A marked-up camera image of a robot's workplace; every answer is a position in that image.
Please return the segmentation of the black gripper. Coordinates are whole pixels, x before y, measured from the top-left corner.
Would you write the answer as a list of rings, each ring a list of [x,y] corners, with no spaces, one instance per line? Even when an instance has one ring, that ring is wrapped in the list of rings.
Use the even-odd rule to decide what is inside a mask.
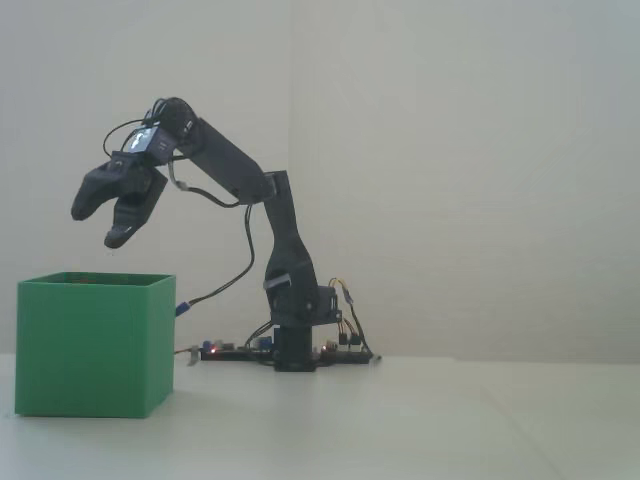
[[[167,184],[157,169],[145,168],[138,189],[138,156],[148,165],[164,166],[175,150],[176,139],[160,126],[136,128],[120,152],[84,176],[71,207],[72,218],[86,220],[105,202],[118,198],[104,244],[110,249],[122,247],[147,223]]]

